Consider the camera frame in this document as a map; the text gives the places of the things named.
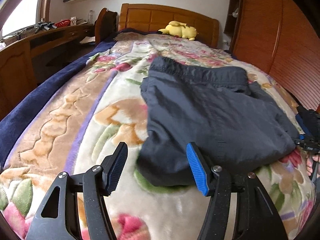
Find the person's right hand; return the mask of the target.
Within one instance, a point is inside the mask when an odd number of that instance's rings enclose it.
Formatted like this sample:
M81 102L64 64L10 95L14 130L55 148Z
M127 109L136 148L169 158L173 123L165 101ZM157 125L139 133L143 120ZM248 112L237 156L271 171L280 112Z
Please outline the person's right hand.
M314 172L314 163L319 163L319 155L309 155L306 159L306 171L308 176L311 176Z

